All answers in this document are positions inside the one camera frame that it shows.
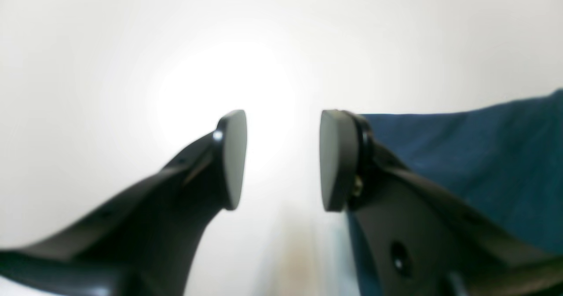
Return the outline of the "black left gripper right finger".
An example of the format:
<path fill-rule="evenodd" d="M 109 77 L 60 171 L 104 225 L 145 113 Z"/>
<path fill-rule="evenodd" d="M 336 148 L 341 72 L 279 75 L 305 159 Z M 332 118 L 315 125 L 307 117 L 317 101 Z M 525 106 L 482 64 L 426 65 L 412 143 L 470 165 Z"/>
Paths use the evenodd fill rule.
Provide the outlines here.
<path fill-rule="evenodd" d="M 324 110 L 322 203 L 349 212 L 386 296 L 560 296 L 562 257 L 508 234 L 378 143 L 366 118 Z"/>

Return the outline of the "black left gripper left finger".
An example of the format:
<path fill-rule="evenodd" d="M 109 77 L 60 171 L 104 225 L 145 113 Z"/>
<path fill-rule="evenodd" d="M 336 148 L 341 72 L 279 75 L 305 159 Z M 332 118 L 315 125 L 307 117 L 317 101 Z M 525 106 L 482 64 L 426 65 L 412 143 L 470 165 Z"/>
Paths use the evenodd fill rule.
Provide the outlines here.
<path fill-rule="evenodd" d="M 60 232 L 1 251 L 1 276 L 62 296 L 182 296 L 206 227 L 241 199 L 247 116 L 235 110 L 155 174 Z"/>

